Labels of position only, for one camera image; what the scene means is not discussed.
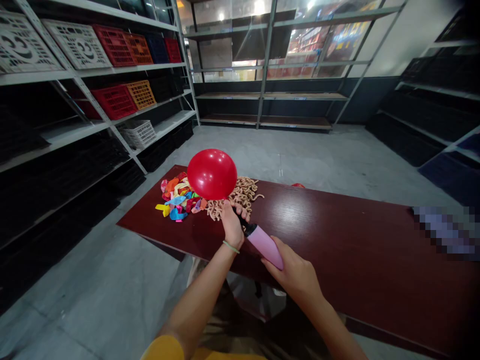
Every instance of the balloon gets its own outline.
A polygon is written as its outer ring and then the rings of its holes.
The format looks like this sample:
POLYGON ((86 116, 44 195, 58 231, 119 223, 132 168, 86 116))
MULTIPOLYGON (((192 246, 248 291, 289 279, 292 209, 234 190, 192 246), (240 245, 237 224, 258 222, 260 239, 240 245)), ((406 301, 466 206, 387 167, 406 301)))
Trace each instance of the balloon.
POLYGON ((190 187, 208 200, 227 199, 237 184, 237 167, 228 154, 217 149, 200 151, 188 164, 190 187))

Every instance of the gray floor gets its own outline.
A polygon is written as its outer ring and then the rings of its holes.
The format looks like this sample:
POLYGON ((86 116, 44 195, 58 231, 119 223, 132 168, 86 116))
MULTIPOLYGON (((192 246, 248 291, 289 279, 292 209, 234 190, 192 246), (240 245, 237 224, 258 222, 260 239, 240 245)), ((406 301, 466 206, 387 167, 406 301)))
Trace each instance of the gray floor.
MULTIPOLYGON (((191 265, 115 223, 174 164, 217 148, 238 174, 404 205, 458 206, 363 127, 330 134, 202 126, 0 318, 0 358, 139 359, 185 289, 191 265)), ((425 359, 357 336, 370 359, 425 359)))

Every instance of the yellow shirt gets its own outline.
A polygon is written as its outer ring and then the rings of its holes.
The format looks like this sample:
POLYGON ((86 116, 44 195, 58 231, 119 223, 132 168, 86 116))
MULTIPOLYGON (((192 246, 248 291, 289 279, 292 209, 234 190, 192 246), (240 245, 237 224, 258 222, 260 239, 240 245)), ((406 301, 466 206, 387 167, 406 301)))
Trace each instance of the yellow shirt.
MULTIPOLYGON (((184 350, 176 338, 169 335, 157 337, 145 351, 141 360, 184 360, 184 350)), ((266 360, 251 354, 227 354, 198 348, 191 360, 266 360)))

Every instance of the white basket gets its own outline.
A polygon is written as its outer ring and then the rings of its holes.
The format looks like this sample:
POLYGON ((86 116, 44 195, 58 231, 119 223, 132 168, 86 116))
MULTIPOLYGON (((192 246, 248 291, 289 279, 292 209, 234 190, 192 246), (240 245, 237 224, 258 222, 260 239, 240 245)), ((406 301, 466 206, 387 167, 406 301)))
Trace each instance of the white basket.
POLYGON ((46 19, 41 22, 75 69, 110 68, 112 66, 93 27, 46 19))
POLYGON ((0 67, 6 73, 63 70, 26 16, 0 11, 0 67))
POLYGON ((128 145, 135 149, 143 150, 157 139, 150 120, 131 120, 120 131, 128 145))

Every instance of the table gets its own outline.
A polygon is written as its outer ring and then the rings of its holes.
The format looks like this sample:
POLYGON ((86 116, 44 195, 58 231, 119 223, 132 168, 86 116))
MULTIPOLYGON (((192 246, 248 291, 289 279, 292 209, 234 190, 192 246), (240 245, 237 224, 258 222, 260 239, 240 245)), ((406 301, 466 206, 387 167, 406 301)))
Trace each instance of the table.
MULTIPOLYGON (((225 236, 221 222, 202 211, 180 223, 155 209, 165 202, 162 180, 182 171, 187 168, 173 166, 118 225, 174 253, 210 260, 225 236)), ((437 253, 407 206, 267 181, 257 185, 265 199, 252 203, 251 222, 313 264, 337 311, 395 335, 397 344, 454 353, 474 306, 478 264, 437 253)), ((259 258, 244 246, 231 270, 278 287, 259 258)))

